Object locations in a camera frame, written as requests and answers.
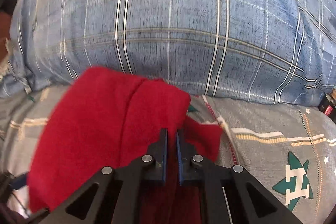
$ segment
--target green star pattern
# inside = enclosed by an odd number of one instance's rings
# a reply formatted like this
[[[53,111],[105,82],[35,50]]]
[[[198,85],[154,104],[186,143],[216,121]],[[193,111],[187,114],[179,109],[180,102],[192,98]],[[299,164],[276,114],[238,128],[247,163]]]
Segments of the green star pattern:
[[[298,160],[298,158],[292,152],[288,152],[288,165],[290,165],[291,170],[298,169],[298,168],[304,168],[304,170],[307,173],[308,164],[309,164],[309,160],[306,160],[305,163],[302,165],[300,161]],[[277,191],[280,194],[286,195],[286,189],[290,189],[291,192],[295,191],[295,183],[296,183],[296,177],[291,177],[291,180],[289,182],[286,182],[286,177],[284,177],[281,181],[279,181],[276,185],[274,185],[272,189]],[[308,184],[309,184],[308,177],[307,175],[304,175],[301,189],[307,189]],[[311,189],[311,185],[309,189],[309,198],[313,199],[313,191]],[[295,199],[290,200],[290,203],[287,206],[287,208],[290,211],[293,211],[299,199],[300,198],[295,198]]]

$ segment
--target gray bedsheet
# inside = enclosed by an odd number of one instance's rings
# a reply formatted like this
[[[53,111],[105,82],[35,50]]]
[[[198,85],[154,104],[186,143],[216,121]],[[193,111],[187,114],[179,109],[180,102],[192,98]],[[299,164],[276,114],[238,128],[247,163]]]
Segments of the gray bedsheet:
[[[29,170],[43,127],[67,88],[0,99],[2,170]],[[336,125],[327,116],[316,108],[206,96],[192,96],[191,105],[196,111],[190,117],[223,128],[217,164],[243,165],[304,224],[323,223],[336,203]],[[16,196],[27,207],[27,189]],[[25,214],[14,198],[10,205]]]

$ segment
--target screw head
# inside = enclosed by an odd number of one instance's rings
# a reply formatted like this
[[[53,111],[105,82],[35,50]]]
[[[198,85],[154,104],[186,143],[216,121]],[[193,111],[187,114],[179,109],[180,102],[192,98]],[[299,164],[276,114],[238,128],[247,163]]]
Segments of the screw head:
[[[142,156],[141,159],[143,162],[150,162],[153,159],[153,157],[151,155],[144,155]]]
[[[104,175],[111,174],[111,172],[112,172],[112,168],[109,167],[109,166],[105,166],[105,167],[101,170],[101,172],[102,172]]]
[[[203,160],[203,157],[201,155],[195,155],[193,156],[193,160],[196,162],[201,162]]]
[[[244,171],[244,167],[242,167],[241,165],[237,164],[235,166],[233,166],[233,171],[235,171],[236,173],[241,173]]]

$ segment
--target plaid pattern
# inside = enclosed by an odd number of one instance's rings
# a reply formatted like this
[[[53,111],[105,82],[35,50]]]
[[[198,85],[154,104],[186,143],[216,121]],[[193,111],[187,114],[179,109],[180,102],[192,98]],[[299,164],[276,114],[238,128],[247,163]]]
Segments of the plaid pattern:
[[[191,94],[316,106],[336,80],[335,0],[19,0],[0,96],[87,67]]]

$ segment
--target red towel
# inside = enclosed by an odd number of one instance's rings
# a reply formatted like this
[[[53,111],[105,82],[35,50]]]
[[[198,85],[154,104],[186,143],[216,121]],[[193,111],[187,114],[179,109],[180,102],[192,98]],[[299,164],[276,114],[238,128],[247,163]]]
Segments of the red towel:
[[[56,106],[35,152],[28,177],[30,209],[55,209],[103,166],[118,168],[144,155],[168,129],[166,186],[146,194],[141,223],[200,223],[198,192],[178,186],[175,138],[216,160],[221,129],[186,117],[187,93],[162,80],[88,69]]]

